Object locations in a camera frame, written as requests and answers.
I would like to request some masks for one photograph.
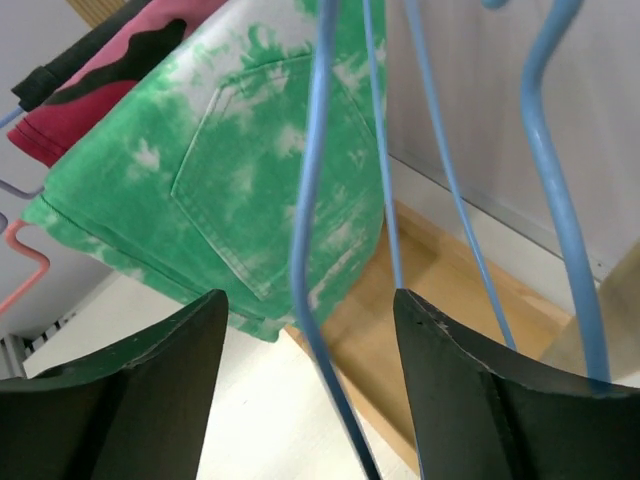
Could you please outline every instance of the white wall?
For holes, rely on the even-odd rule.
[[[480,0],[420,3],[467,197],[555,248],[519,110],[522,65],[552,0],[512,0],[498,12]],[[387,11],[390,151],[440,180],[403,2],[388,2]],[[599,277],[640,237],[638,25],[638,2],[586,1],[544,82],[552,135]]]
[[[88,27],[63,0],[0,2],[0,115],[13,109],[9,91],[34,67],[45,64],[82,36]],[[0,135],[0,178],[23,190],[38,187],[47,169],[19,152]],[[0,191],[0,211],[12,222],[26,202]],[[106,267],[57,245],[35,227],[19,238],[51,260],[51,270],[33,291],[0,318],[0,335],[30,334],[50,325],[72,308],[107,274]],[[5,298],[37,268],[0,241],[0,299]]]

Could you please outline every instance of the tie-dye fabric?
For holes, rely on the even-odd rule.
[[[315,4],[230,1],[69,151],[23,219],[182,303],[223,289],[232,326],[277,339],[293,321]],[[308,271],[319,321],[361,274],[383,217],[361,8],[343,2],[337,29]]]

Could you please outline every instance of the purple hanger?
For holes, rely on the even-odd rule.
[[[5,228],[9,225],[9,220],[4,216],[4,213],[0,212],[0,235],[4,232]]]
[[[16,197],[21,198],[23,200],[31,200],[32,198],[35,198],[38,195],[40,195],[40,193],[42,193],[42,191],[44,190],[44,187],[40,187],[33,192],[23,192],[19,188],[16,188],[13,185],[11,185],[10,183],[5,182],[4,180],[0,180],[0,189],[4,190],[5,192],[9,192],[11,195],[15,195]]]

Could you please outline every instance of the pocket stitching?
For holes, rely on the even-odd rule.
[[[224,116],[226,109],[231,104],[234,97],[236,97],[239,93],[246,93],[240,82],[242,78],[255,74],[260,70],[272,68],[274,64],[282,65],[286,63],[293,64],[292,66],[294,69],[292,70],[291,74],[288,76],[283,75],[283,76],[273,77],[273,79],[281,80],[287,77],[291,78],[292,75],[294,76],[294,78],[299,77],[301,73],[304,74],[304,71],[301,71],[301,70],[303,70],[303,67],[306,67],[308,65],[308,62],[311,60],[311,58],[312,57],[310,55],[305,55],[302,57],[296,57],[294,59],[284,59],[278,62],[272,62],[270,64],[262,65],[259,68],[252,69],[247,72],[242,72],[241,74],[238,74],[238,75],[234,75],[233,77],[230,77],[226,82],[224,82],[224,84],[222,84],[220,88],[217,90],[218,95],[216,96],[215,100],[212,100],[212,102],[210,103],[210,107],[207,108],[207,111],[203,115],[202,121],[200,122],[198,129],[194,133],[191,145],[182,160],[180,169],[178,171],[178,175],[176,176],[176,179],[174,181],[174,185],[172,188],[172,196],[176,199],[178,205],[182,203],[185,205],[185,207],[187,207],[187,208],[182,208],[182,210],[187,215],[187,217],[190,218],[195,228],[199,230],[201,234],[203,234],[203,236],[205,237],[205,240],[212,246],[212,248],[214,248],[214,250],[217,250],[219,252],[219,255],[221,255],[223,261],[227,263],[229,268],[231,268],[233,271],[236,271],[240,274],[240,277],[241,277],[240,281],[244,283],[260,300],[265,300],[274,291],[274,288],[272,285],[275,282],[273,282],[273,280],[278,279],[282,276],[282,272],[286,271],[286,266],[283,267],[280,271],[277,271],[277,273],[275,273],[274,275],[269,276],[269,278],[262,278],[262,276],[259,276],[262,281],[255,280],[255,277],[256,277],[255,273],[251,272],[248,269],[248,267],[246,267],[243,260],[228,245],[228,242],[225,240],[225,238],[220,234],[218,234],[216,229],[211,225],[212,223],[211,219],[209,218],[209,215],[207,215],[205,209],[199,205],[199,202],[197,202],[195,199],[192,199],[191,196],[187,195],[187,191],[185,190],[185,187],[189,187],[191,185],[194,185],[194,183],[197,183],[195,182],[195,178],[201,178],[202,171],[204,170],[206,162],[195,162],[196,168],[193,170],[193,172],[195,172],[195,175],[192,174],[191,176],[191,178],[193,178],[194,180],[189,181],[188,177],[184,177],[182,173],[186,168],[186,164],[189,161],[189,153],[190,153],[191,147],[195,144],[196,139],[202,129],[202,125],[209,118],[211,113],[215,111],[215,109],[219,106],[218,102],[220,101],[220,96],[222,95],[222,92],[226,88],[229,88],[235,85],[236,90],[233,92],[233,94],[229,96],[229,99],[227,100],[224,106],[224,109],[220,110],[219,120]],[[341,81],[339,81],[337,78],[334,79],[333,81],[337,82],[338,84],[339,91],[341,92],[341,95],[339,96],[340,103],[342,104],[343,107],[345,107],[344,109],[347,112],[349,123],[355,127],[355,130],[358,132],[359,136],[365,142],[365,144],[366,143],[371,144],[371,142],[373,142],[373,139],[371,138],[372,137],[371,131],[365,119],[362,118],[362,115],[357,115],[357,113],[361,113],[357,103],[354,101],[349,90],[345,87],[345,85]],[[367,188],[364,192],[362,192],[362,195],[358,195],[357,199],[361,198],[363,195],[365,195],[369,191],[370,191],[370,188]],[[174,192],[175,193],[180,192],[181,193],[181,195],[179,196],[180,198],[176,198],[176,196],[174,195]],[[345,205],[345,207],[340,209],[339,212],[348,210],[349,206],[352,205],[354,202],[356,202],[357,199],[354,199],[354,201],[350,202],[349,205]],[[199,218],[193,218],[193,212],[197,212]]]

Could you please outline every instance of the wooden floor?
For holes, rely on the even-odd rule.
[[[604,321],[611,378],[640,387],[640,242],[611,270],[598,290]],[[561,370],[586,375],[578,321],[567,328],[541,360]]]
[[[466,245],[398,205],[406,287],[457,321],[501,341],[498,323]],[[569,322],[565,312],[504,271],[491,273],[521,353],[539,358]],[[323,326],[351,399],[415,471],[413,427],[396,344],[391,258],[386,232],[348,298]],[[305,347],[302,334],[289,334]]]

